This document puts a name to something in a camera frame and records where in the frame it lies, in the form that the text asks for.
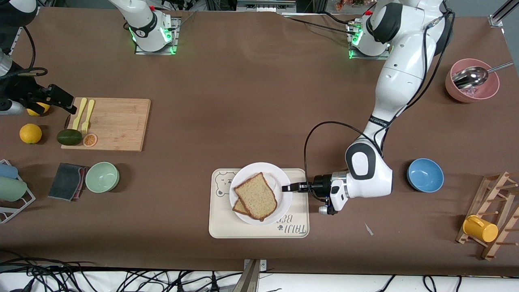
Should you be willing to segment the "brown bread slice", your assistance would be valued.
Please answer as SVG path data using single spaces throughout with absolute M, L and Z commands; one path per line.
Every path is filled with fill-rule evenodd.
M 250 214 L 250 218 L 263 221 L 278 207 L 274 192 L 267 185 L 263 173 L 257 173 L 234 188 L 238 198 Z
M 241 199 L 238 199 L 236 201 L 235 205 L 232 207 L 232 210 L 235 211 L 236 213 L 239 213 L 239 214 L 242 214 L 245 216 L 250 216 L 248 210 L 243 205 L 243 202 L 241 201 Z

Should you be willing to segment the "white round plate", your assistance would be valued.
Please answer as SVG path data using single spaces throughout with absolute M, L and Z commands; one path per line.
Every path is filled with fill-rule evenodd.
M 235 193 L 234 188 L 246 181 L 248 178 L 251 178 L 260 172 L 270 173 L 273 177 L 276 178 L 277 187 L 275 196 L 278 203 L 278 207 L 270 216 L 265 218 L 265 220 L 263 221 L 254 220 L 248 216 L 238 214 L 234 211 L 234 213 L 237 214 L 237 216 L 239 216 L 241 220 L 252 225 L 268 225 L 280 220 L 280 218 L 282 218 L 288 212 L 292 204 L 293 198 L 292 192 L 282 192 L 281 189 L 283 185 L 290 185 L 291 181 L 288 175 L 281 168 L 273 164 L 258 162 L 245 166 L 244 168 L 239 170 L 236 173 L 235 177 L 232 179 L 229 189 L 229 201 L 231 207 L 233 207 L 236 201 L 238 200 L 238 196 Z

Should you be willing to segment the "yellow plastic knife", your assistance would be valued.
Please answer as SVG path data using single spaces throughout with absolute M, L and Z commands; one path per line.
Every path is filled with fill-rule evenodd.
M 79 123 L 81 121 L 81 117 L 83 115 L 83 112 L 85 110 L 85 107 L 86 107 L 86 104 L 88 102 L 88 99 L 87 98 L 82 98 L 81 101 L 80 101 L 80 106 L 79 106 L 79 109 L 77 111 L 77 116 L 76 118 L 73 120 L 73 124 L 72 124 L 72 129 L 78 131 L 78 128 L 79 128 Z

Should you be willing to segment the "yellow plastic fork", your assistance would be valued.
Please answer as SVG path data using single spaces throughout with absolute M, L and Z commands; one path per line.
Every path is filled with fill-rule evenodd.
M 87 135 L 87 133 L 88 133 L 88 129 L 89 129 L 89 125 L 90 125 L 90 119 L 92 117 L 92 113 L 93 113 L 93 109 L 94 109 L 95 103 L 96 103 L 96 101 L 93 100 L 93 99 L 90 99 L 89 102 L 88 102 L 86 118 L 85 118 L 85 121 L 83 122 L 83 124 L 81 125 L 81 132 L 82 132 L 83 135 Z

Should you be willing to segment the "yellow lemon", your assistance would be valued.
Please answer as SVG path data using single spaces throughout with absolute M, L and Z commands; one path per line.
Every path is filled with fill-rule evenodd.
M 25 124 L 20 128 L 19 137 L 26 144 L 37 144 L 41 137 L 43 136 L 43 132 L 41 128 L 36 124 Z
M 47 111 L 50 109 L 50 105 L 42 102 L 33 102 L 26 109 L 27 113 L 31 116 L 41 116 L 45 115 Z

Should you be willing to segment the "green avocado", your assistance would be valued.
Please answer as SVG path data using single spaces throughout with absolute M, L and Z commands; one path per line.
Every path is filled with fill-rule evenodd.
M 57 134 L 57 141 L 61 145 L 75 146 L 83 141 L 83 134 L 75 129 L 64 129 Z

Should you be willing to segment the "wooden cutting board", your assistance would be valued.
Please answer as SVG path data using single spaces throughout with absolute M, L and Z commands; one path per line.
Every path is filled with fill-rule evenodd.
M 82 142 L 75 146 L 62 145 L 62 149 L 89 151 L 140 152 L 145 140 L 151 100 L 132 98 L 100 98 L 94 100 L 89 123 L 89 134 L 97 136 L 93 146 Z

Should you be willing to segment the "grey and pink folded cloth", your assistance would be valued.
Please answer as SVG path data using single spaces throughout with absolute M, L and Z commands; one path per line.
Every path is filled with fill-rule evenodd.
M 47 196 L 68 202 L 78 200 L 87 170 L 86 166 L 60 163 Z

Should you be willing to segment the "pale green bowl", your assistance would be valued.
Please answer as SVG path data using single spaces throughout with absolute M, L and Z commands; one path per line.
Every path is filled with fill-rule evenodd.
M 119 171 L 115 165 L 102 161 L 89 168 L 85 177 L 86 187 L 93 193 L 113 190 L 119 183 Z

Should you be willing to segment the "cream bear print tray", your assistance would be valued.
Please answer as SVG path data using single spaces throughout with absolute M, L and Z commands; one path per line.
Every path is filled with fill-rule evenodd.
M 310 232 L 306 193 L 294 193 L 288 211 L 271 223 L 254 220 L 232 210 L 229 197 L 232 179 L 239 168 L 219 168 L 212 174 L 209 233 L 214 238 L 304 238 Z

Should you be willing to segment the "pale green cup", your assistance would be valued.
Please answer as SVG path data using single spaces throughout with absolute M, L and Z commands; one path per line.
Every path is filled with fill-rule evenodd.
M 18 179 L 0 177 L 0 200 L 15 202 L 27 191 L 27 184 Z

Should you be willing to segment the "blue bowl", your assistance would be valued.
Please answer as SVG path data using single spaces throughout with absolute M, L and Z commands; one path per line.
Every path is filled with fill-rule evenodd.
M 410 163 L 407 181 L 417 191 L 434 193 L 444 184 L 444 173 L 439 164 L 427 158 L 419 158 Z

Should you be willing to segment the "wooden mug rack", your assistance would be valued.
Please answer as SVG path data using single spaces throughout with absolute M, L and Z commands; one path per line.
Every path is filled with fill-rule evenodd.
M 495 259 L 501 247 L 519 247 L 519 174 L 502 172 L 484 177 L 465 219 L 471 215 L 477 215 L 483 220 L 494 223 L 499 229 L 497 238 L 485 243 L 466 235 L 461 225 L 456 242 L 465 244 L 473 241 L 482 246 L 480 259 L 488 261 Z

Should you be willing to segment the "pink bowl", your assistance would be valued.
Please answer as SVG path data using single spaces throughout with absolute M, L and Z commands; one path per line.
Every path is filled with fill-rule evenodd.
M 472 67 L 472 66 L 478 66 L 485 69 L 490 69 L 491 66 L 489 66 L 487 63 L 477 60 L 477 59 L 462 59 L 454 63 L 449 70 L 449 73 L 446 76 L 445 79 L 445 87 L 448 94 L 460 102 L 465 103 L 472 103 L 472 102 L 478 102 L 483 101 L 489 98 L 492 98 L 497 94 L 499 88 L 500 88 L 500 79 L 499 76 L 496 73 L 491 73 L 488 77 L 487 81 L 475 88 L 466 88 L 466 89 L 458 89 L 456 85 L 454 85 L 452 81 L 452 77 L 462 71 L 463 69 Z

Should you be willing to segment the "yellow mug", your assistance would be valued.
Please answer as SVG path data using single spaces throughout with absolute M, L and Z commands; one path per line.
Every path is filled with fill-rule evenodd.
M 477 215 L 467 217 L 462 224 L 462 231 L 482 242 L 494 241 L 499 233 L 498 227 L 491 222 L 479 218 Z

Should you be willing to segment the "grey metal box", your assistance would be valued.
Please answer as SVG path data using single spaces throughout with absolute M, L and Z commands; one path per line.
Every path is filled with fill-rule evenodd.
M 236 0 L 237 12 L 296 13 L 296 0 Z

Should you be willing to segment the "metal ladle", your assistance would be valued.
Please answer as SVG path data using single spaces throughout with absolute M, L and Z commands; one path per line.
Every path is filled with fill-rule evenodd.
M 508 68 L 513 64 L 514 62 L 512 61 L 491 69 L 485 69 L 479 66 L 472 66 L 454 74 L 454 76 L 452 77 L 452 81 L 456 88 L 460 90 L 465 88 L 477 87 L 484 84 L 488 80 L 490 74 L 497 72 L 498 70 Z

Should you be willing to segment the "grey metal mount bracket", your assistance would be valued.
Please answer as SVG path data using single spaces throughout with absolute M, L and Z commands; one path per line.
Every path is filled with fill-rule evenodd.
M 244 261 L 244 272 L 236 283 L 233 292 L 257 292 L 260 274 L 266 272 L 267 260 L 247 259 Z

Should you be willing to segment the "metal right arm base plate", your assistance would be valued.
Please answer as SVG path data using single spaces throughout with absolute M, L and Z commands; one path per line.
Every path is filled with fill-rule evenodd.
M 182 18 L 173 17 L 170 28 L 165 28 L 163 31 L 170 41 L 161 50 L 155 52 L 146 52 L 135 43 L 135 55 L 153 55 L 153 56 L 173 56 L 178 50 L 178 41 L 180 36 L 180 26 L 182 25 Z

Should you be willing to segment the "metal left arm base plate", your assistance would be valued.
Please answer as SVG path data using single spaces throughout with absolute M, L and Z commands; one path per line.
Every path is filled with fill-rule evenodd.
M 386 60 L 391 52 L 390 44 L 376 42 L 374 37 L 364 30 L 365 19 L 355 18 L 345 26 L 348 35 L 349 58 L 364 60 Z

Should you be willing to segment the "aluminium frame profile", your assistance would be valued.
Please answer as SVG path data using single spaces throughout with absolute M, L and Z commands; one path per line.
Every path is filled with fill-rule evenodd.
M 519 7 L 519 0 L 506 0 L 493 14 L 489 15 L 488 22 L 491 27 L 502 27 L 502 21 Z

